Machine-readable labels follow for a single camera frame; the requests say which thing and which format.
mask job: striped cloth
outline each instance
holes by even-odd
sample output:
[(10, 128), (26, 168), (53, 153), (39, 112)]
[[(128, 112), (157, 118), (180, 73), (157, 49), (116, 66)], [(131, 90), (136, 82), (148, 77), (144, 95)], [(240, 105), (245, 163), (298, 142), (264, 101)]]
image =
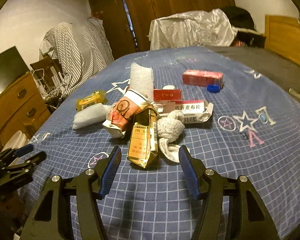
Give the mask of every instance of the striped cloth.
[(39, 49), (42, 55), (59, 60), (65, 97), (114, 61), (102, 20), (96, 18), (83, 24), (59, 23), (45, 34)]

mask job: wooden headboard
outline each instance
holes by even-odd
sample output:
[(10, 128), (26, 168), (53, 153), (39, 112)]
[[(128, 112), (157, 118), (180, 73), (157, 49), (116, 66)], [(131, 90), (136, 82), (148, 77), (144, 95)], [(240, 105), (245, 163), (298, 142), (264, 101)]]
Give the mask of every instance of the wooden headboard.
[(266, 15), (265, 49), (300, 65), (300, 24), (298, 19)]

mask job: drawer handle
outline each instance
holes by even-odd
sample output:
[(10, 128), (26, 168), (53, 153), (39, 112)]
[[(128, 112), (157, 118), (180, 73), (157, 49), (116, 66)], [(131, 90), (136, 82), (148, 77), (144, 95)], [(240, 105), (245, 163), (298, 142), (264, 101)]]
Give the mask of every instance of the drawer handle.
[(23, 90), (21, 90), (18, 94), (17, 94), (17, 97), (18, 98), (22, 98), (26, 95), (27, 93), (27, 90), (24, 88)]
[(34, 116), (34, 114), (35, 114), (36, 111), (37, 111), (37, 110), (33, 107), (33, 108), (27, 113), (27, 117), (32, 117), (32, 116)]

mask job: brown door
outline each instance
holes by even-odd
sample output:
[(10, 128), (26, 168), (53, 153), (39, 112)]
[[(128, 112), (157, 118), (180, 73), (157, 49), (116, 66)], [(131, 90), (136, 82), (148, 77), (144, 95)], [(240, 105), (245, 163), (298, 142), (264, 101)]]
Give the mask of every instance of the brown door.
[(103, 28), (114, 59), (136, 52), (122, 0), (89, 0), (93, 16), (103, 20)]

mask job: red object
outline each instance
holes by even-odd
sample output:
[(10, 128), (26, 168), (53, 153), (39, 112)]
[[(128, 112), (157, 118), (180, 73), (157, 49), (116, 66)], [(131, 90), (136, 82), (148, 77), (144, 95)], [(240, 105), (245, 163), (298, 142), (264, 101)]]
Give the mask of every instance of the red object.
[(217, 85), (222, 88), (223, 73), (188, 69), (183, 73), (182, 80), (184, 84), (188, 85), (203, 87), (208, 85)]
[(181, 89), (173, 90), (163, 90), (154, 89), (153, 90), (154, 101), (180, 101), (181, 100)]

